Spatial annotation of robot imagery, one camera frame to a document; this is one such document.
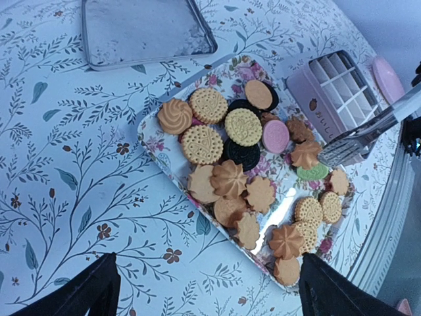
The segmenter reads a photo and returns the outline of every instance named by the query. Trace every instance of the pink lid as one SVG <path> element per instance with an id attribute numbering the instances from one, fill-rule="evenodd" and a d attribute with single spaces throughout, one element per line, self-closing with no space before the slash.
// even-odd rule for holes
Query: pink lid
<path id="1" fill-rule="evenodd" d="M 374 58 L 373 73 L 377 85 L 389 104 L 394 104 L 405 94 L 399 77 L 383 57 L 376 56 Z"/>
<path id="2" fill-rule="evenodd" d="M 280 120 L 270 120 L 263 127 L 262 142 L 271 153 L 281 153 L 289 142 L 287 126 Z"/>

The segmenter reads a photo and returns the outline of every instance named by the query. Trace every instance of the black cookie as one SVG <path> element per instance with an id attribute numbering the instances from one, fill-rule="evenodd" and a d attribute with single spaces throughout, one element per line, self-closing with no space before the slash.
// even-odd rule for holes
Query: black cookie
<path id="1" fill-rule="evenodd" d="M 223 158 L 225 160 L 231 159 L 236 165 L 242 163 L 243 171 L 249 171 L 259 163 L 260 148 L 258 144 L 251 147 L 243 147 L 228 138 L 224 144 Z"/>
<path id="2" fill-rule="evenodd" d="M 264 111 L 264 112 L 270 112 L 270 111 L 273 111 L 274 109 L 276 109 L 276 107 L 278 106 L 278 104 L 279 104 L 279 96 L 276 93 L 275 89 L 270 84 L 267 84 L 266 82 L 263 82 L 263 84 L 266 87 L 268 87 L 268 89 L 270 91 L 270 94 L 272 94 L 272 104 L 267 109 L 264 109 L 262 111 Z"/>
<path id="3" fill-rule="evenodd" d="M 254 106 L 252 106 L 246 99 L 238 99 L 231 102 L 230 106 L 228 107 L 228 113 L 236 110 L 236 109 L 247 109 L 252 111 L 260 120 L 260 110 Z"/>

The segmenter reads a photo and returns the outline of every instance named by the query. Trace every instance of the pink cookie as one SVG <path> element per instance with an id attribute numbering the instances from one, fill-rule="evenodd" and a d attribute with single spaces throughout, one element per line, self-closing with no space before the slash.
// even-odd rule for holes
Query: pink cookie
<path id="1" fill-rule="evenodd" d="M 280 120 L 270 120 L 264 125 L 262 142 L 271 153 L 281 153 L 289 142 L 287 126 Z"/>

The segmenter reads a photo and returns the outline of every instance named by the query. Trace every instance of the container lid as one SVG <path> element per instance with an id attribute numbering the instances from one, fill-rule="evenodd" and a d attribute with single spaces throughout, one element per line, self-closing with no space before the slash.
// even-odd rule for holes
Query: container lid
<path id="1" fill-rule="evenodd" d="M 373 61 L 373 73 L 386 101 L 394 104 L 405 95 L 402 83 L 392 66 L 381 56 Z"/>

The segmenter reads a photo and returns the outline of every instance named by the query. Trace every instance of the cookie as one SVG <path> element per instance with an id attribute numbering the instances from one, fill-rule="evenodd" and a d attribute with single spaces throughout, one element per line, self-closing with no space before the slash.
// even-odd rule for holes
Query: cookie
<path id="1" fill-rule="evenodd" d="M 272 105 L 272 94 L 263 82 L 250 80 L 244 88 L 245 96 L 252 106 L 264 110 Z"/>
<path id="2" fill-rule="evenodd" d="M 260 123 L 262 123 L 262 127 L 264 127 L 264 125 L 271 120 L 281 120 L 281 119 L 277 117 L 275 114 L 272 114 L 269 112 L 262 113 L 261 118 L 260 118 Z"/>
<path id="3" fill-rule="evenodd" d="M 312 221 L 317 227 L 322 223 L 323 212 L 322 206 L 313 197 L 304 197 L 295 206 L 296 221 Z"/>
<path id="4" fill-rule="evenodd" d="M 277 259 L 274 267 L 274 277 L 276 280 L 286 286 L 297 283 L 300 277 L 300 264 L 296 257 L 289 260 Z"/>
<path id="5" fill-rule="evenodd" d="M 257 222 L 256 215 L 244 212 L 241 214 L 241 218 L 234 222 L 237 234 L 234 235 L 238 239 L 240 247 L 244 247 L 247 250 L 253 250 L 256 248 L 256 241 L 260 237 L 260 226 Z"/>
<path id="6" fill-rule="evenodd" d="M 299 231 L 288 225 L 275 228 L 272 231 L 272 240 L 269 241 L 269 248 L 274 251 L 274 256 L 289 260 L 300 256 L 300 248 L 304 244 L 304 237 Z"/>
<path id="7" fill-rule="evenodd" d="M 263 127 L 262 143 L 271 153 L 283 152 L 289 143 L 289 132 L 280 120 L 271 120 Z"/>
<path id="8" fill-rule="evenodd" d="M 310 128 L 308 128 L 307 125 L 298 118 L 292 117 L 286 122 L 286 126 L 288 127 L 291 139 L 294 142 L 300 144 L 306 140 L 310 142 L 314 141 L 314 134 L 311 132 Z"/>
<path id="9" fill-rule="evenodd" d="M 236 110 L 236 109 L 247 109 L 252 111 L 256 116 L 260 119 L 261 113 L 260 110 L 254 106 L 252 106 L 247 100 L 245 99 L 238 99 L 231 102 L 230 106 L 228 107 L 228 113 Z"/>
<path id="10" fill-rule="evenodd" d="M 262 126 L 257 116 L 247 109 L 236 109 L 225 118 L 225 131 L 235 143 L 249 147 L 262 137 Z"/>
<path id="11" fill-rule="evenodd" d="M 220 122 L 228 110 L 228 103 L 221 93 L 212 88 L 198 89 L 190 97 L 194 116 L 206 124 Z"/>
<path id="12" fill-rule="evenodd" d="M 245 190 L 247 178 L 241 164 L 236 165 L 232 160 L 227 160 L 213 168 L 210 184 L 215 194 L 226 199 L 236 199 Z"/>
<path id="13" fill-rule="evenodd" d="M 245 199 L 249 202 L 251 209 L 267 214 L 270 204 L 275 202 L 275 189 L 270 185 L 270 180 L 261 176 L 255 176 L 246 187 L 247 196 Z"/>
<path id="14" fill-rule="evenodd" d="M 270 112 L 270 111 L 273 111 L 274 109 L 276 109 L 276 107 L 278 106 L 278 104 L 279 104 L 279 96 L 276 93 L 275 89 L 270 84 L 267 84 L 266 82 L 263 82 L 263 84 L 270 91 L 270 95 L 272 96 L 272 104 L 267 109 L 263 109 L 262 111 Z"/>
<path id="15" fill-rule="evenodd" d="M 317 243 L 317 230 L 307 222 L 296 222 L 292 226 L 304 237 L 304 244 L 300 248 L 300 254 L 311 252 Z"/>
<path id="16" fill-rule="evenodd" d="M 187 102 L 171 99 L 162 104 L 157 116 L 164 132 L 179 135 L 191 126 L 193 112 Z"/>
<path id="17" fill-rule="evenodd" d="M 330 184 L 335 193 L 344 196 L 349 188 L 349 181 L 345 171 L 341 169 L 333 170 L 330 176 Z"/>
<path id="18" fill-rule="evenodd" d="M 317 181 L 325 179 L 328 176 L 329 168 L 321 163 L 314 166 L 310 170 L 305 170 L 302 167 L 297 169 L 297 176 L 306 181 Z"/>
<path id="19" fill-rule="evenodd" d="M 295 145 L 294 151 L 291 153 L 291 160 L 294 167 L 302 167 L 310 170 L 319 164 L 317 155 L 322 151 L 318 142 L 304 142 Z"/>
<path id="20" fill-rule="evenodd" d="M 258 144 L 243 147 L 228 138 L 224 143 L 224 153 L 222 156 L 226 160 L 232 160 L 236 165 L 241 163 L 245 172 L 253 169 L 259 163 L 260 148 Z"/>
<path id="21" fill-rule="evenodd" d="M 213 203 L 220 199 L 220 196 L 213 193 L 211 185 L 213 166 L 196 166 L 196 169 L 189 174 L 187 189 L 191 196 L 201 203 Z"/>
<path id="22" fill-rule="evenodd" d="M 340 220 L 342 215 L 342 204 L 339 196 L 333 192 L 326 192 L 320 198 L 322 205 L 323 221 L 333 224 Z"/>
<path id="23" fill-rule="evenodd" d="M 220 198 L 213 206 L 215 219 L 226 228 L 233 228 L 234 222 L 240 220 L 246 210 L 247 206 L 241 196 L 236 199 Z"/>
<path id="24" fill-rule="evenodd" d="M 221 158 L 224 143 L 217 131 L 204 125 L 192 126 L 183 135 L 185 157 L 197 165 L 209 165 Z"/>

